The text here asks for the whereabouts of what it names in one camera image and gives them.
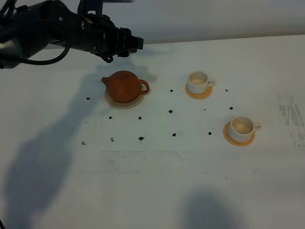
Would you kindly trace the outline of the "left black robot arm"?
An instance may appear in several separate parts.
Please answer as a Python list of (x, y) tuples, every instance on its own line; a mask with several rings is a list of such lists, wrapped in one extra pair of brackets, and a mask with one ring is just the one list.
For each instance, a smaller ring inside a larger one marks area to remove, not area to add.
[(143, 39), (117, 28), (104, 15), (102, 0), (81, 0), (77, 13), (60, 0), (16, 7), (8, 0), (0, 10), (0, 67), (21, 63), (50, 65), (70, 49), (92, 53), (111, 63), (115, 55), (128, 57), (143, 48)]

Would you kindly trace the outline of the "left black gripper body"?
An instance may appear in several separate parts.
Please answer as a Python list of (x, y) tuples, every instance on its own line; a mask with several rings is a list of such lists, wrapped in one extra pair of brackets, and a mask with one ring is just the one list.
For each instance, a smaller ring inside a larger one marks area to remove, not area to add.
[(81, 50), (96, 55), (117, 55), (119, 53), (119, 28), (105, 15), (82, 16)]

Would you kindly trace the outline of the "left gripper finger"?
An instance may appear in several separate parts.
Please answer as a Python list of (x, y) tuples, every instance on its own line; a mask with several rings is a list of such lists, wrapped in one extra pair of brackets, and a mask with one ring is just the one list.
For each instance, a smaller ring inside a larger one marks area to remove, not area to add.
[(111, 63), (115, 55), (128, 57), (132, 53), (136, 53), (136, 48), (119, 47), (111, 49), (109, 47), (101, 47), (101, 58), (107, 63)]
[(142, 50), (143, 39), (132, 35), (131, 30), (119, 28), (117, 30), (118, 50)]

